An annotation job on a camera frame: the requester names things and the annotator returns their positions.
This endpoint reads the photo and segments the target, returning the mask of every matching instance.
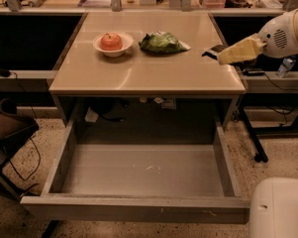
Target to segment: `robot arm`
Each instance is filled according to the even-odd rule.
[[[267,22],[258,34],[218,53],[219,64],[253,60],[258,55],[281,59],[298,54],[298,9]]]

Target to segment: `open drawer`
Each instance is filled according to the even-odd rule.
[[[212,100],[176,99],[176,109],[115,100],[107,118],[124,120],[91,124],[78,98],[44,191],[21,201],[27,209],[50,220],[248,222]]]

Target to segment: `white bowl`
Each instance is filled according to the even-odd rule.
[[[103,53],[105,56],[109,57],[109,58],[117,58],[121,55],[123,55],[126,50],[131,47],[133,45],[133,38],[132,36],[126,34],[126,33],[120,33],[120,32],[116,32],[122,40],[122,48],[120,50],[117,51],[104,51],[101,49],[100,43],[101,43],[101,38],[105,35],[100,35],[97,36],[94,40],[93,40],[93,47],[98,51]]]

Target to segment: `table top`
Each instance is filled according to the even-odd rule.
[[[147,33],[163,31],[191,47],[153,55],[140,50]],[[93,48],[96,36],[125,32],[134,44],[123,56],[107,58]],[[231,95],[245,93],[235,68],[201,55],[221,43],[207,11],[89,12],[50,92],[55,95]]]

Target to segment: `concrete floor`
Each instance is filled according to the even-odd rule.
[[[255,119],[255,126],[277,125],[282,116]],[[57,118],[39,118],[40,130],[34,141],[41,153],[42,161],[37,172],[27,181],[20,180],[7,165],[4,173],[17,186],[26,188],[33,183],[32,192],[40,193],[50,169],[53,154],[57,151],[64,127]],[[270,177],[298,179],[298,138],[261,139],[268,157],[268,163],[253,160],[255,148],[242,121],[230,122],[226,139],[241,188],[242,197],[250,200],[255,186]],[[35,168],[38,155],[28,143],[14,158],[18,171],[26,177]],[[0,196],[0,237],[41,237],[49,222],[40,220],[29,213],[18,202]],[[59,222],[51,237],[199,237],[199,238],[248,238],[248,224],[165,224],[130,222]]]

